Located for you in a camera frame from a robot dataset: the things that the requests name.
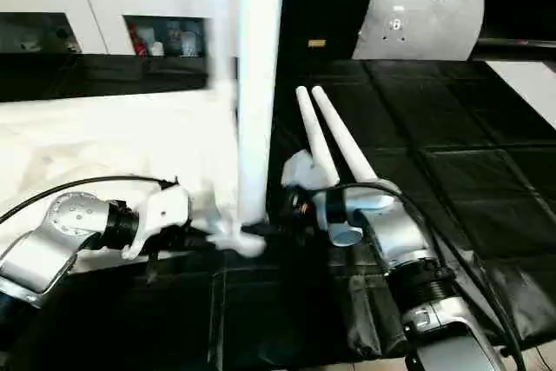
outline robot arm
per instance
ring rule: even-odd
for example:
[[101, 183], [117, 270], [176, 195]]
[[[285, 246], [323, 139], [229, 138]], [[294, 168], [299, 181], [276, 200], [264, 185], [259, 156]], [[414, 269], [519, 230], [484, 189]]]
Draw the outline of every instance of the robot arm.
[[71, 192], [50, 205], [38, 228], [19, 237], [0, 257], [0, 291], [40, 307], [86, 247], [122, 250], [136, 258], [147, 239], [189, 218], [189, 196], [179, 185], [164, 189], [132, 211], [123, 202]]
[[[328, 232], [334, 245], [354, 245], [363, 237], [363, 232], [372, 241], [400, 310], [406, 337], [415, 346], [406, 358], [407, 368], [426, 371], [504, 370], [480, 325], [455, 291], [454, 273], [441, 265], [431, 236], [408, 214], [398, 197], [401, 196], [398, 188], [377, 177], [324, 90], [315, 86], [312, 92], [355, 180], [359, 183], [371, 182], [377, 188], [364, 184], [346, 188], [331, 187], [334, 183], [330, 182], [313, 184], [316, 186], [314, 189], [329, 190], [313, 194], [312, 203], [308, 206], [314, 208], [319, 229]], [[298, 100], [301, 99], [301, 114], [315, 162], [306, 165], [310, 168], [305, 172], [311, 174], [312, 170], [320, 170], [334, 173], [332, 159], [322, 151], [326, 148], [325, 139], [320, 127], [315, 127], [318, 121], [307, 90], [298, 88], [297, 96]], [[290, 165], [293, 162], [301, 170], [301, 164], [295, 157], [292, 160]], [[332, 178], [312, 174], [313, 178]], [[311, 176], [298, 173], [297, 177], [301, 179], [297, 184], [307, 189], [308, 185], [304, 184], [302, 177]], [[303, 204], [304, 200], [303, 195], [296, 197], [293, 193], [287, 203], [290, 212], [311, 212]]]
[[[399, 192], [391, 182], [378, 183]], [[377, 197], [384, 194], [364, 188], [319, 194], [315, 199], [317, 217], [362, 228], [373, 241], [406, 337], [416, 346], [406, 358], [408, 369], [505, 369], [467, 304], [455, 292], [453, 272], [440, 265], [428, 233], [402, 202], [395, 199], [377, 209]]]

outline cabinet door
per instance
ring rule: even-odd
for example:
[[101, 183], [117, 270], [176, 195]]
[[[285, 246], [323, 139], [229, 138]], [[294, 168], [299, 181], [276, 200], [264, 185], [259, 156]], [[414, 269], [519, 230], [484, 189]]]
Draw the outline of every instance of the cabinet door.
[[88, 0], [0, 0], [0, 52], [105, 54]]
[[[203, 57], [212, 42], [213, 0], [90, 0], [110, 54]], [[238, 0], [228, 0], [224, 36], [237, 56]]]

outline black cable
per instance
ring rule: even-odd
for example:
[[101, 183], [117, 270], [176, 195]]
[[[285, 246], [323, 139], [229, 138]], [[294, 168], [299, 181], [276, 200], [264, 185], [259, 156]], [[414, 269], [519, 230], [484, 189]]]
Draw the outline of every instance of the black cable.
[[49, 195], [53, 195], [58, 191], [70, 189], [75, 186], [81, 186], [82, 184], [89, 184], [91, 182], [156, 182], [160, 185], [161, 189], [166, 189], [167, 187], [173, 186], [173, 182], [168, 182], [166, 180], [161, 180], [159, 178], [154, 177], [144, 177], [144, 176], [100, 176], [100, 177], [91, 177], [91, 178], [83, 178], [81, 180], [75, 180], [74, 182], [66, 182], [65, 184], [61, 184], [59, 186], [55, 186], [52, 189], [45, 190], [41, 193], [37, 193], [33, 195], [29, 199], [25, 200], [24, 202], [19, 203], [17, 206], [13, 207], [12, 209], [8, 210], [2, 216], [0, 216], [0, 224], [6, 222], [10, 219], [13, 215], [20, 212], [21, 210], [25, 209], [26, 207], [30, 206], [31, 204], [42, 200], [44, 197], [48, 197]]
[[450, 252], [455, 257], [457, 262], [465, 270], [466, 274], [469, 276], [469, 278], [471, 279], [475, 287], [477, 287], [477, 289], [486, 299], [486, 302], [490, 305], [491, 309], [498, 317], [498, 320], [500, 321], [500, 324], [504, 329], [504, 336], [505, 336], [504, 339], [506, 340], [506, 346], [508, 350], [511, 352], [517, 370], [526, 371], [525, 362], [523, 361], [523, 354], [521, 353], [520, 344], [518, 342], [519, 338], [516, 335], [517, 332], [513, 328], [513, 324], [511, 323], [510, 318], [506, 314], [506, 311], [501, 306], [498, 297], [490, 287], [483, 284], [480, 278], [471, 269], [467, 261], [460, 254], [460, 251], [458, 251], [458, 249], [452, 244], [452, 242], [448, 239], [448, 237], [444, 234], [444, 232], [442, 232], [441, 229], [436, 226], [432, 218], [429, 215], [427, 215], [427, 213], [424, 210], [420, 209], [419, 205], [415, 203], [413, 199], [411, 199], [404, 193], [390, 189], [389, 187], [386, 187], [384, 186], [384, 184], [379, 182], [352, 182], [347, 184], [339, 184], [325, 189], [310, 190], [310, 192], [312, 194], [316, 194], [323, 191], [344, 190], [344, 189], [351, 189], [351, 188], [375, 189], [375, 190], [382, 191], [388, 195], [400, 199], [400, 201], [404, 205], [407, 205], [411, 210], [421, 215], [426, 226], [432, 232], [430, 234], [432, 239], [434, 239], [434, 235], [437, 235], [444, 242], [444, 244], [450, 250]]
[[553, 371], [552, 367], [550, 365], [548, 365], [548, 362], [546, 362], [545, 357], [542, 356], [542, 353], [540, 352], [539, 347], [535, 347], [535, 349], [537, 349], [537, 354], [539, 354], [540, 360], [542, 361], [543, 364], [545, 364], [545, 367], [548, 371]]

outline white fabric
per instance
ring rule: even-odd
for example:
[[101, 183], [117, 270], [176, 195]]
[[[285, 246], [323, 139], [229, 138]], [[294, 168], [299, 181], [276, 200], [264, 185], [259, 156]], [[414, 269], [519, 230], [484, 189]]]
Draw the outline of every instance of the white fabric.
[[[0, 213], [52, 186], [91, 176], [135, 174], [174, 180], [234, 211], [237, 146], [231, 106], [209, 91], [0, 104]], [[152, 183], [81, 186], [131, 207]], [[54, 196], [0, 225], [0, 251], [34, 229]], [[123, 263], [119, 251], [84, 251], [75, 271]]]
[[370, 0], [355, 59], [467, 60], [485, 0]]

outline black table surface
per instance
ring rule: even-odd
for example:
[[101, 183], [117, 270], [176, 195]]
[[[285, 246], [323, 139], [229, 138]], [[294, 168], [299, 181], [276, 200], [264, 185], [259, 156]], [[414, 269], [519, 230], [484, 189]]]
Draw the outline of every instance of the black table surface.
[[[0, 63], [3, 101], [206, 82], [177, 61], [0, 56]], [[199, 245], [158, 262], [154, 281], [138, 264], [73, 275], [31, 315], [0, 302], [10, 369], [298, 368], [404, 355], [399, 314], [371, 248], [334, 248], [321, 232], [278, 224], [283, 163], [308, 148], [295, 100], [300, 84], [327, 91], [377, 173], [465, 250], [503, 301], [523, 348], [556, 336], [550, 125], [484, 63], [283, 64], [268, 172], [272, 226], [260, 227], [266, 252], [244, 259]], [[325, 135], [342, 181], [350, 181], [326, 128]], [[454, 267], [496, 342], [488, 308]]]

